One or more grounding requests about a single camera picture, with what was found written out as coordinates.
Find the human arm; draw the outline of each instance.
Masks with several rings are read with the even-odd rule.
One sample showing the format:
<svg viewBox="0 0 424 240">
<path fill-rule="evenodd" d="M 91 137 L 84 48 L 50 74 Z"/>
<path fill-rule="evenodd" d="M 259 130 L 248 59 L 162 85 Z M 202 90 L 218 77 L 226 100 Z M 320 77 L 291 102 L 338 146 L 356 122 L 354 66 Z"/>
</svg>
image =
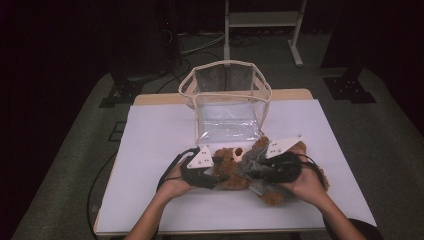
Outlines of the human arm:
<svg viewBox="0 0 424 240">
<path fill-rule="evenodd" d="M 140 219 L 125 237 L 126 240 L 150 240 L 159 226 L 166 205 L 192 189 L 192 186 L 180 178 L 180 166 L 181 163 L 177 164 L 169 173 L 169 180 L 158 189 Z"/>
<path fill-rule="evenodd" d="M 317 207 L 339 239 L 365 239 L 361 232 L 359 232 L 330 198 L 319 181 L 317 174 L 310 167 L 304 166 L 300 176 L 292 183 L 280 183 L 279 185 L 289 189 L 299 199 Z"/>
</svg>

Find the floor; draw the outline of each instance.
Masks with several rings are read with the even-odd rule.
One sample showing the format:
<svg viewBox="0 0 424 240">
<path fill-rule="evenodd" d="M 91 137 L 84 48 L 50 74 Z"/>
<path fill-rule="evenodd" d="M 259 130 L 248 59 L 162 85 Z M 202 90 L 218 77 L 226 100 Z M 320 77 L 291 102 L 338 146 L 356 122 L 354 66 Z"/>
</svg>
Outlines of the floor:
<svg viewBox="0 0 424 240">
<path fill-rule="evenodd" d="M 217 36 L 180 36 L 183 52 Z M 290 34 L 242 37 L 232 59 L 255 63 L 273 89 L 307 88 L 320 104 L 386 240 L 424 239 L 424 138 L 388 92 L 364 69 L 359 81 L 376 103 L 334 100 L 323 78 L 345 69 L 321 69 L 331 34 L 301 34 L 304 66 L 294 65 L 286 42 Z M 193 67 L 222 59 L 222 45 L 183 56 L 172 74 L 145 84 L 142 93 L 177 92 Z M 106 74 L 92 90 L 13 239 L 110 239 L 92 225 L 110 175 L 130 103 L 100 107 L 113 88 Z M 306 232 L 302 239 L 330 239 Z M 290 239 L 288 234 L 178 236 L 174 239 Z"/>
</svg>

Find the teddy bear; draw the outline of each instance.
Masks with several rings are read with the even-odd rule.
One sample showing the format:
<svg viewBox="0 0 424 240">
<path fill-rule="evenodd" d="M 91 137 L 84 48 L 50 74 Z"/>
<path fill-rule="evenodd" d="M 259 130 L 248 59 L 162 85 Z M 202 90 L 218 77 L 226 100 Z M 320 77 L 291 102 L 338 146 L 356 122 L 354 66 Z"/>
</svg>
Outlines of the teddy bear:
<svg viewBox="0 0 424 240">
<path fill-rule="evenodd" d="M 271 206 L 280 205 L 285 198 L 294 197 L 286 188 L 266 181 L 259 174 L 272 170 L 269 166 L 263 164 L 268 144 L 269 139 L 263 136 L 255 142 L 250 150 L 238 147 L 218 149 L 214 153 L 214 157 L 221 158 L 222 161 L 214 165 L 213 174 L 215 176 L 228 176 L 226 181 L 218 183 L 218 187 L 227 190 L 250 188 L 262 201 Z M 305 155 L 306 145 L 300 141 L 288 151 Z M 319 167 L 318 169 L 323 177 L 324 188 L 328 190 L 329 184 L 324 171 Z"/>
</svg>

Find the white table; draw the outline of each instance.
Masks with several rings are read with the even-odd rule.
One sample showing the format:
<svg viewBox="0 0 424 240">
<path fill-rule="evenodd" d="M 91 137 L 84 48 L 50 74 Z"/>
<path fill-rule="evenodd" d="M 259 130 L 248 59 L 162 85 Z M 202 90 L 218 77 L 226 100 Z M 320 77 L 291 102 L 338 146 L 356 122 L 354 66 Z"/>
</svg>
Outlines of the white table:
<svg viewBox="0 0 424 240">
<path fill-rule="evenodd" d="M 171 161 L 195 147 L 194 130 L 194 112 L 184 104 L 131 107 L 96 220 L 98 235 L 129 232 Z M 325 170 L 333 200 L 349 218 L 376 225 L 317 100 L 273 100 L 263 131 L 271 140 L 302 134 L 307 154 Z M 322 229 L 320 212 L 297 199 L 267 206 L 250 190 L 195 189 L 167 206 L 159 234 Z"/>
</svg>

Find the clear plastic bag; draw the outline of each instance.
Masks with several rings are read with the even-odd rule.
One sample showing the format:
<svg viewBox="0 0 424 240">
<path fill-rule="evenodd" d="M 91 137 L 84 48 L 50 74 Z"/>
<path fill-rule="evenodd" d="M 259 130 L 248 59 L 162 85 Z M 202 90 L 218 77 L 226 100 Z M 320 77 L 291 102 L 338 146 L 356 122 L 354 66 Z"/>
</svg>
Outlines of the clear plastic bag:
<svg viewBox="0 0 424 240">
<path fill-rule="evenodd" d="M 179 87 L 196 112 L 196 143 L 256 141 L 271 87 L 252 63 L 226 60 L 193 68 Z"/>
</svg>

